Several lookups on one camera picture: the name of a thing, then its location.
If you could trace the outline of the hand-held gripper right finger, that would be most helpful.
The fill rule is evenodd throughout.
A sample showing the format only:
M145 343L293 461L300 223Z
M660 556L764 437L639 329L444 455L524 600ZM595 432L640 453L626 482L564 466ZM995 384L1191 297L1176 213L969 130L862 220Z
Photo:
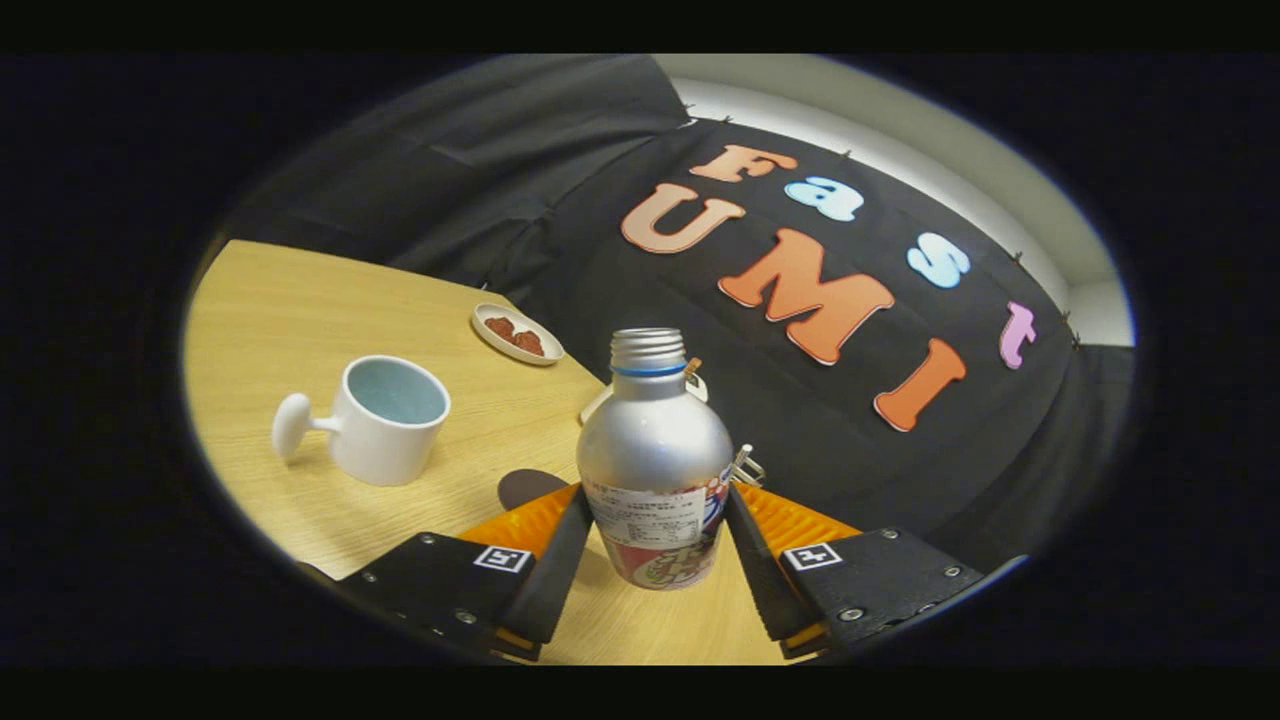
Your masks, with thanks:
M735 482L724 520L768 637L786 659L854 659L1015 573L983 573L897 527L859 530Z

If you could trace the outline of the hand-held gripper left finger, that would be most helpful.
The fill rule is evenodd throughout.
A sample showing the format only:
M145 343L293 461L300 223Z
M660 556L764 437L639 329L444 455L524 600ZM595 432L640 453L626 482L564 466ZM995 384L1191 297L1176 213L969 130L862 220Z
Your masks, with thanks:
M335 587L460 653L536 661L559 624L591 527L575 483L461 536L411 536Z

